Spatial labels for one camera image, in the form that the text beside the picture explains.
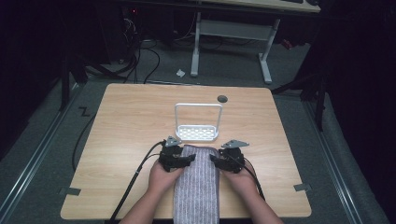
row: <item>forearm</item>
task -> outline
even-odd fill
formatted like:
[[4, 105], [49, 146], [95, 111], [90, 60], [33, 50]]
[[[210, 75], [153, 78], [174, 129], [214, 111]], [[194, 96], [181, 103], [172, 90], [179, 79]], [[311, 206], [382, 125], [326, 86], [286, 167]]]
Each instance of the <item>forearm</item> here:
[[254, 224], [278, 224], [283, 221], [277, 216], [268, 203], [262, 199], [257, 191], [241, 194], [242, 200], [250, 212]]
[[120, 224], [147, 224], [154, 219], [157, 204], [162, 198], [161, 193], [147, 191], [131, 208]]

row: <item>person's right hand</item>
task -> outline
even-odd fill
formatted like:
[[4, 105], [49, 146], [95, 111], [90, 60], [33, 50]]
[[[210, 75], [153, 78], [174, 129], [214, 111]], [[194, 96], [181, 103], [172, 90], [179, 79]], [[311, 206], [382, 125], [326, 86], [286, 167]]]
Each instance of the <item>person's right hand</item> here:
[[[254, 174], [253, 168], [248, 162], [245, 166]], [[238, 174], [223, 170], [221, 170], [221, 172], [225, 177], [227, 177], [233, 187], [233, 190], [235, 190], [239, 195], [243, 195], [245, 192], [257, 192], [256, 182], [254, 181], [253, 176], [251, 176], [245, 168], [242, 168], [241, 172]]]

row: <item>wire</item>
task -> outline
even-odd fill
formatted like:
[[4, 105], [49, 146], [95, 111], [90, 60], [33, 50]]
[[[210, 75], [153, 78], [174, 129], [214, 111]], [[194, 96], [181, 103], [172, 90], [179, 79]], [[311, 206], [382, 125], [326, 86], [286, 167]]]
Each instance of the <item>wire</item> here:
[[132, 178], [131, 182], [128, 185], [128, 188], [125, 190], [124, 195], [122, 196], [119, 205], [117, 206], [116, 210], [114, 211], [113, 215], [111, 216], [111, 219], [109, 220], [110, 224], [115, 223], [116, 220], [116, 216], [119, 213], [123, 203], [125, 202], [126, 198], [128, 197], [129, 192], [131, 191], [132, 186], [134, 185], [134, 182], [136, 181], [137, 177], [140, 174], [140, 171], [143, 168], [143, 164], [146, 162], [146, 160], [148, 160], [151, 156], [154, 155], [158, 155], [158, 154], [154, 154], [154, 155], [149, 155], [151, 153], [152, 150], [154, 150], [155, 147], [157, 147], [158, 145], [165, 145], [165, 140], [156, 143], [154, 146], [152, 146], [152, 148], [148, 151], [148, 154], [146, 154], [145, 158], [143, 158], [142, 162], [140, 163], [139, 167], [137, 167], [137, 170], [134, 172], [134, 177]]
[[79, 134], [78, 140], [76, 142], [76, 145], [73, 149], [73, 156], [72, 156], [72, 167], [73, 167], [73, 171], [75, 172], [77, 169], [76, 166], [76, 161], [75, 161], [75, 157], [76, 157], [76, 151], [77, 151], [77, 147], [79, 144], [79, 141], [81, 141], [82, 135], [85, 133], [85, 131], [87, 130], [88, 126], [90, 125], [90, 123], [93, 121], [93, 119], [96, 117], [96, 113], [91, 117], [91, 119], [88, 121], [88, 123], [85, 125], [84, 129], [81, 131], [81, 133]]
[[196, 16], [197, 16], [197, 13], [195, 12], [194, 16], [192, 18], [192, 22], [191, 22], [191, 26], [190, 26], [189, 31], [185, 35], [183, 35], [183, 37], [175, 39], [174, 41], [178, 41], [178, 40], [182, 40], [182, 39], [186, 39], [186, 38], [190, 38], [190, 37], [194, 36], [194, 35], [190, 35], [190, 33], [191, 33], [191, 30], [192, 30], [192, 27], [194, 27], [194, 22], [195, 22]]
[[126, 31], [125, 31], [125, 33], [131, 28], [131, 26], [133, 26], [134, 27], [134, 32], [136, 32], [136, 26], [134, 26], [134, 22], [133, 21], [131, 21], [131, 20], [129, 20], [129, 19], [126, 19], [126, 18], [124, 18], [124, 20], [125, 21], [127, 21], [128, 22], [128, 24], [129, 24], [129, 26], [126, 28]]
[[175, 41], [174, 43], [175, 43], [176, 45], [178, 45], [178, 46], [181, 46], [181, 47], [188, 47], [188, 46], [191, 46], [191, 45], [193, 45], [193, 44], [195, 43], [194, 40], [191, 40], [190, 42], [188, 42], [188, 44], [180, 44], [180, 43], [178, 43], [178, 42], [188, 40], [189, 38], [192, 38], [192, 37], [194, 37], [194, 35], [187, 36], [187, 37], [184, 38], [184, 39], [178, 39], [178, 40]]
[[147, 50], [149, 50], [149, 51], [151, 51], [151, 52], [153, 52], [153, 53], [155, 53], [155, 54], [157, 55], [157, 57], [158, 57], [158, 62], [157, 62], [157, 65], [155, 66], [155, 68], [146, 76], [145, 80], [143, 81], [143, 84], [146, 84], [146, 82], [148, 81], [148, 79], [149, 79], [149, 77], [151, 76], [151, 74], [154, 73], [154, 71], [155, 71], [155, 70], [158, 68], [158, 66], [160, 65], [160, 55], [159, 55], [157, 52], [155, 52], [154, 50], [152, 50], [152, 49], [147, 49]]
[[249, 40], [246, 40], [243, 43], [238, 43], [238, 42], [232, 41], [230, 39], [233, 39], [233, 38], [225, 38], [224, 39], [224, 43], [233, 44], [233, 45], [237, 45], [237, 46], [245, 46], [245, 45], [248, 45], [248, 44], [254, 44], [256, 42], [259, 42], [259, 40], [249, 39]]
[[129, 45], [129, 39], [128, 39], [128, 36], [125, 34], [125, 33], [122, 33], [123, 35], [124, 35], [124, 37], [125, 37], [125, 41], [126, 41], [126, 43]]
[[[137, 62], [140, 62], [140, 55], [141, 55], [141, 45], [139, 46]], [[137, 67], [134, 69], [134, 84], [137, 84]]]
[[145, 47], [142, 49], [153, 49], [154, 47], [156, 47], [158, 45], [158, 41], [156, 39], [147, 39], [147, 40], [143, 40], [143, 42], [154, 42], [154, 44], [150, 47]]
[[127, 72], [130, 69], [131, 69], [131, 71], [134, 71], [135, 67], [137, 66], [138, 61], [136, 61], [136, 56], [134, 55], [134, 52], [136, 49], [141, 47], [140, 36], [141, 36], [141, 33], [137, 33], [134, 38], [133, 44], [132, 45], [128, 44], [127, 55], [125, 58], [130, 58], [130, 61], [128, 62], [128, 64], [125, 67], [113, 72], [113, 71], [109, 71], [108, 69], [104, 68], [101, 64], [95, 64], [93, 62], [88, 62], [88, 60], [85, 59], [85, 62], [87, 64], [89, 64], [95, 70], [97, 70], [99, 72], [92, 71], [88, 67], [85, 67], [85, 71], [87, 73], [90, 73], [95, 76], [107, 75], [107, 76], [113, 77], [113, 78], [124, 78], [124, 83], [125, 83], [126, 82], [125, 77], [119, 76], [119, 74]]
[[224, 40], [223, 37], [221, 37], [221, 36], [208, 36], [208, 35], [206, 36], [206, 40], [216, 40], [216, 39], [219, 40], [219, 43], [214, 48], [205, 48], [202, 44], [200, 44], [200, 48], [201, 49], [208, 49], [208, 50], [220, 48], [222, 46], [222, 44], [223, 44], [223, 40]]
[[150, 157], [159, 156], [159, 155], [160, 155], [160, 153], [151, 154], [151, 155], [148, 156], [148, 159], [149, 159]]
[[253, 169], [253, 172], [254, 172], [255, 174], [253, 174], [253, 173], [246, 167], [246, 165], [244, 165], [244, 164], [242, 164], [241, 162], [237, 161], [237, 160], [236, 160], [234, 157], [232, 157], [230, 154], [228, 154], [228, 153], [226, 153], [226, 152], [224, 152], [224, 154], [225, 154], [228, 158], [230, 158], [231, 160], [233, 160], [233, 161], [235, 161], [236, 163], [238, 163], [238, 165], [240, 165], [240, 166], [242, 166], [243, 168], [245, 168], [245, 170], [247, 170], [248, 173], [250, 173], [250, 175], [251, 175], [251, 176], [253, 177], [253, 179], [254, 179], [254, 182], [256, 183], [256, 187], [257, 187], [257, 190], [259, 191], [260, 196], [265, 200], [264, 194], [262, 193], [262, 186], [260, 185], [259, 179], [258, 179], [257, 176], [255, 175], [256, 172], [254, 171], [254, 167], [253, 167], [253, 165], [251, 164], [251, 162], [248, 161], [247, 159], [245, 159], [245, 160], [251, 165], [251, 168]]
[[136, 72], [136, 67], [137, 67], [137, 64], [139, 63], [139, 61], [136, 59], [136, 56], [135, 56], [135, 55], [134, 55], [133, 58], [134, 58], [134, 61], [135, 61], [136, 63], [134, 64], [134, 67], [131, 69], [131, 71], [128, 73], [128, 75], [125, 77], [123, 83], [125, 83], [126, 81], [128, 81], [129, 76], [132, 74], [133, 71]]

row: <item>striped cloth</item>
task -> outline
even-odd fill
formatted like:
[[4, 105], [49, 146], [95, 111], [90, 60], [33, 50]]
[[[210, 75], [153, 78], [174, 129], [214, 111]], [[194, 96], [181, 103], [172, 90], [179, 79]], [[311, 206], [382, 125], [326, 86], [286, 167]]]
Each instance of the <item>striped cloth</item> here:
[[184, 145], [182, 157], [196, 154], [175, 185], [175, 224], [219, 223], [219, 170], [209, 159], [219, 156], [213, 147]]

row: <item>person's hand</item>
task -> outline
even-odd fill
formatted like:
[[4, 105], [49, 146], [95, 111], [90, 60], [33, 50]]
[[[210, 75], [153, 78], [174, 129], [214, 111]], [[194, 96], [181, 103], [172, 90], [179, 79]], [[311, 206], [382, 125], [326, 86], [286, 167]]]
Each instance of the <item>person's hand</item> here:
[[[254, 174], [253, 168], [248, 162], [245, 166]], [[235, 190], [237, 194], [243, 195], [246, 192], [257, 192], [256, 182], [245, 168], [242, 168], [238, 174], [223, 170], [221, 170], [221, 172], [230, 181], [233, 190]]]
[[184, 168], [178, 168], [172, 172], [166, 172], [163, 166], [156, 160], [151, 167], [148, 179], [148, 191], [164, 194], [168, 191], [177, 178], [183, 173]]

